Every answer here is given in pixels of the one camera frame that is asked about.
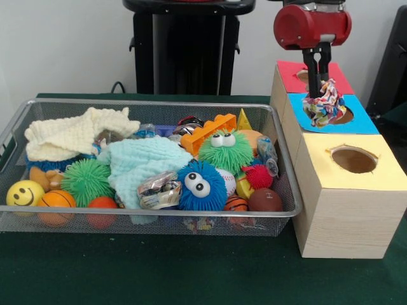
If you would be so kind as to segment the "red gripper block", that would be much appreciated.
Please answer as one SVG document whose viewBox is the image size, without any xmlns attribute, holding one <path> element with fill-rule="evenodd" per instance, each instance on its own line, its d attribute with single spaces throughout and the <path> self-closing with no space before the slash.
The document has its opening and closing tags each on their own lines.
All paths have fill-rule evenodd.
<svg viewBox="0 0 407 305">
<path fill-rule="evenodd" d="M 343 44 L 351 29 L 352 19 L 343 4 L 288 4 L 277 13 L 276 41 L 285 50 L 302 50 L 310 98 L 319 97 L 319 86 L 329 79 L 331 45 Z M 319 63 L 313 50 L 317 45 Z"/>
</svg>

